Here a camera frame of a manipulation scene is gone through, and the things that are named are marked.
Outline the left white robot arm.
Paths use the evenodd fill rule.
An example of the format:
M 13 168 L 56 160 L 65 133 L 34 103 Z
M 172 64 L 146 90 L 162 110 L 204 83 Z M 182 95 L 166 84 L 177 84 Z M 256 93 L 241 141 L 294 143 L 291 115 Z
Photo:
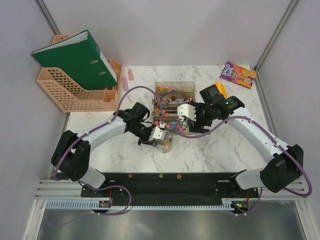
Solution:
M 138 138 L 138 145 L 157 146 L 152 138 L 156 126 L 145 126 L 145 117 L 150 111 L 143 104 L 136 102 L 132 108 L 119 110 L 100 126 L 94 127 L 91 132 L 74 133 L 65 131 L 51 157 L 51 164 L 58 168 L 73 182 L 81 182 L 92 187 L 92 191 L 99 197 L 106 196 L 110 185 L 104 174 L 90 167 L 91 152 L 113 137 L 124 133 L 131 133 Z

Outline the clear four-compartment candy box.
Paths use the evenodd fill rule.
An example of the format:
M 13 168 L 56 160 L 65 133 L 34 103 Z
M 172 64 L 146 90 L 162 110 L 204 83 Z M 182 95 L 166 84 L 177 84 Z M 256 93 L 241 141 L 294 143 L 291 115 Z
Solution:
M 196 100 L 196 87 L 193 81 L 168 81 L 155 83 L 155 97 L 153 103 L 153 123 L 160 126 L 164 118 L 165 130 L 176 135 L 177 132 L 189 133 L 187 123 L 180 122 L 178 128 L 178 107 Z

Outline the yellow plastic scoop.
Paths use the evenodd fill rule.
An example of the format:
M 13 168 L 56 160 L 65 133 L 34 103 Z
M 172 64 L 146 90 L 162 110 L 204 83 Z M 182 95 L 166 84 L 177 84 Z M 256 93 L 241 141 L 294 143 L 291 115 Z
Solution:
M 220 83 L 220 82 L 215 82 L 214 84 L 217 87 L 217 89 L 219 90 L 219 92 L 226 99 L 228 96 L 227 96 L 227 92 L 226 92 L 226 89 L 225 89 L 224 85 L 222 83 Z

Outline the clear plastic cup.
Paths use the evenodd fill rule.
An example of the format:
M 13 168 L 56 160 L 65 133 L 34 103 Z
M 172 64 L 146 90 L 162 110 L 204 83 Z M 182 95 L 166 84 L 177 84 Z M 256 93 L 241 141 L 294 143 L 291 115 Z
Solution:
M 173 135 L 166 131 L 164 139 L 157 139 L 157 148 L 162 154 L 169 153 L 173 148 L 174 138 Z

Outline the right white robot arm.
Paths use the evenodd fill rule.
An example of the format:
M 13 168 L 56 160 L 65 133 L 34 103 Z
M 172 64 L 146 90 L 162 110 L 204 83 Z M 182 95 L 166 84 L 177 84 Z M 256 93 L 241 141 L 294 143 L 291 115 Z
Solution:
M 273 193 L 286 189 L 303 175 L 304 151 L 299 145 L 290 146 L 261 126 L 245 104 L 236 96 L 225 97 L 217 85 L 200 91 L 202 102 L 190 102 L 178 107 L 178 115 L 187 119 L 189 131 L 197 137 L 212 133 L 214 120 L 237 130 L 262 156 L 266 166 L 243 170 L 232 177 L 229 191 L 235 197 L 247 189 L 267 188 Z

